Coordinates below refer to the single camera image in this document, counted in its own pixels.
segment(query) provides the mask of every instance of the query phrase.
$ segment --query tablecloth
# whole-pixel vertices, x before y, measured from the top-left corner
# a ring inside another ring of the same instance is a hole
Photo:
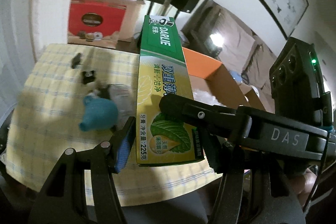
[[[81,65],[71,59],[83,54]],[[39,191],[65,149],[91,149],[108,140],[111,131],[81,132],[82,99],[88,87],[81,71],[95,70],[108,84],[125,84],[137,91],[139,55],[80,45],[49,45],[28,77],[13,113],[8,134],[6,169],[27,187]],[[207,160],[198,163],[139,167],[133,146],[126,168],[113,175],[122,206],[154,203],[196,190],[217,179]],[[85,181],[87,204],[93,205],[90,176]]]

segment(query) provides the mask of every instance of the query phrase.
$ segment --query black cable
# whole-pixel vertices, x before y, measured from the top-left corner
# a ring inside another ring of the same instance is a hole
[[[325,147],[324,147],[324,150],[323,150],[323,155],[322,155],[322,158],[321,158],[321,164],[320,164],[319,172],[318,172],[318,175],[317,175],[317,177],[316,177],[314,186],[313,186],[313,188],[311,189],[311,191],[310,191],[310,193],[309,193],[309,196],[308,196],[308,198],[307,198],[307,201],[306,201],[305,205],[303,206],[303,212],[304,212],[304,213],[308,212],[308,209],[309,209],[309,205],[310,205],[311,199],[312,199],[312,197],[314,196],[314,194],[315,194],[315,192],[316,192],[316,189],[317,189],[317,186],[318,186],[318,184],[319,184],[319,180],[320,180],[320,177],[321,177],[321,174],[322,174],[323,166],[324,166],[324,164],[326,163],[327,150],[328,150],[328,140],[329,140],[329,138],[330,138],[330,133],[331,133],[331,130],[328,130],[327,141],[326,141],[326,143],[325,143]]]

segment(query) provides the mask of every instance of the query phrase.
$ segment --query toothpaste box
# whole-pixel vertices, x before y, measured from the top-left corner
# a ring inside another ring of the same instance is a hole
[[[160,112],[159,102],[168,93],[193,99],[180,38],[173,18],[145,16],[136,110],[139,165],[176,165],[204,159],[196,129]]]

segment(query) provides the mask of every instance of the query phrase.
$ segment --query orange box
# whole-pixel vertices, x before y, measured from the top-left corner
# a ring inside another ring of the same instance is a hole
[[[187,48],[183,48],[183,53],[193,90],[207,91],[227,107],[245,105],[265,111],[253,88],[238,85],[220,61]]]

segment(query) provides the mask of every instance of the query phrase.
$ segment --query red box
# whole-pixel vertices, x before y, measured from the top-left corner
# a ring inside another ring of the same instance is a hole
[[[125,6],[114,6],[97,1],[72,0],[69,13],[68,30],[77,35],[100,32],[100,39],[108,39],[119,33],[126,12]]]

